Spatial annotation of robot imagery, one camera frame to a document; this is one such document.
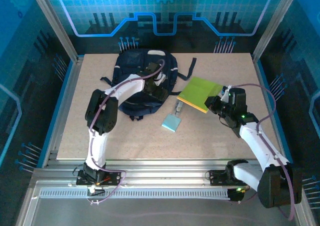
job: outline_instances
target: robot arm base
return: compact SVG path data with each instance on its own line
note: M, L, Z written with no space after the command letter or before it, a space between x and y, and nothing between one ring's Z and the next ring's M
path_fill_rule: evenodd
M302 170L291 163L285 165L294 194L294 203L299 204L302 199ZM273 164L266 167L257 188L258 197L266 208L273 208L290 204L289 186L281 166Z

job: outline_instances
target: black bracket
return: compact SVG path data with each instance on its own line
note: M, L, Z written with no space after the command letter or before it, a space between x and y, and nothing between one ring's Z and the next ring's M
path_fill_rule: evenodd
M76 185L77 186L117 186L121 181L121 173L120 172L105 172L104 176L99 179L99 181L95 181L92 177L88 176L84 173L83 170L79 170Z
M89 167L86 163L83 164L83 170L79 170L76 185L79 186L117 186L121 181L121 172L106 172L103 170L95 170Z
M89 128L100 108L100 105L106 97L107 95L104 91L101 91L99 89L93 91L84 116ZM118 103L119 101L115 97L110 97L106 101L104 109L101 110L95 124L93 125L93 129L97 131L99 135L108 133L115 127L117 123Z
M225 170L210 170L209 178L211 186L246 186L244 182L235 178L234 166L248 163L244 159L232 160L227 163Z

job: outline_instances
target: aluminum frame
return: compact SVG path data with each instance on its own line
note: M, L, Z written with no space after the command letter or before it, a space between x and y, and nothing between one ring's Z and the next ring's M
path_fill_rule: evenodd
M59 41L61 42L64 50L70 57L73 63L77 63L78 61L78 54L68 37L68 34L63 27L62 23L59 20L53 6L51 5L49 0L36 0L39 7L41 8L44 16L48 20L49 24L51 25L53 31L55 32L56 36L58 37Z
M75 163L78 162L68 160L68 165L64 165L64 168L54 164L48 168L34 170L16 226L32 225L39 199L42 198L42 190L68 191L86 188L85 186L76 186L76 177L73 176ZM127 171L127 176L119 190L185 189L201 192L222 188L221 186L210 186L210 182L204 176L207 170L223 170L227 160L110 160L106 163L110 169ZM260 168L257 160L251 160L249 163L255 168ZM296 225L316 226L304 191L302 192L302 202L295 207Z
M261 36L258 44L255 47L255 50L252 55L254 63L258 62L261 55L265 51L279 24L284 19L284 16L287 13L292 2L293 0L281 0L279 2L272 18L270 19L270 22L268 23L265 31L263 32L263 35Z

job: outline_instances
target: backpack strap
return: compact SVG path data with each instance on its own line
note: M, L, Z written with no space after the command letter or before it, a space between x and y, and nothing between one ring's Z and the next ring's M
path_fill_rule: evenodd
M110 79L108 79L107 77L102 77L100 78L101 81L106 82L108 85L112 86L112 82Z
M185 75L183 75L182 73L179 73L179 72L178 72L178 76L179 76L181 79L183 79L184 81L187 81L187 80L191 77L192 72L194 71L194 68L195 68L195 65L196 65L196 61L197 61L197 58L194 57L194 58L192 59L192 62L191 62L191 65L190 65L189 72L188 72L188 75L187 75L187 76L185 76Z
M140 121L140 120L143 120L143 119L144 119L143 116L139 116L139 117L129 116L129 118L130 118L132 121L135 121L135 120Z

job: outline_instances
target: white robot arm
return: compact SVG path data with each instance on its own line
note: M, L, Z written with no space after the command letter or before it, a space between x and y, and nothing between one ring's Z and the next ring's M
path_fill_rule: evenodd
M261 170L257 170L246 160L230 161L225 169L228 180L240 180L249 185L258 193L266 208L288 205L291 199L288 181L282 168L284 166L292 183L294 203L300 203L302 171L275 148L261 126L258 126L256 116L247 112L245 90L223 87L221 94L208 97L205 105L223 118L236 136L249 145L261 166Z
M126 80L132 80L140 78L137 74L131 74ZM112 88L106 89L103 93L107 96L109 95L117 86ZM121 105L125 100L130 98L132 95L141 92L145 87L145 80L139 79L135 81L131 81L129 83L124 84L118 90L112 94L111 99L113 98L117 101L117 107L113 110L113 115L117 116L118 112L118 105ZM107 140L108 140L109 132L104 132L100 135L97 131L93 129L91 131L89 129L89 149L88 149L88 156L86 157L85 163L88 167L93 170L98 171L99 167L103 167L106 163L106 148L107 148Z

